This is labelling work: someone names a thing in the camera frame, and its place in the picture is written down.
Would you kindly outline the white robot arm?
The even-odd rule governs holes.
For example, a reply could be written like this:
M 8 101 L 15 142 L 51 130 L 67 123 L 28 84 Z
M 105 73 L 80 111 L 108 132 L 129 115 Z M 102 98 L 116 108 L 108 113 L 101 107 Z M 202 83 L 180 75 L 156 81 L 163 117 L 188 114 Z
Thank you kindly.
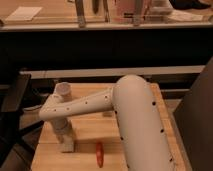
M 175 171 L 157 103 L 144 78 L 126 75 L 109 89 L 70 102 L 56 96 L 42 106 L 42 120 L 114 111 L 128 171 Z

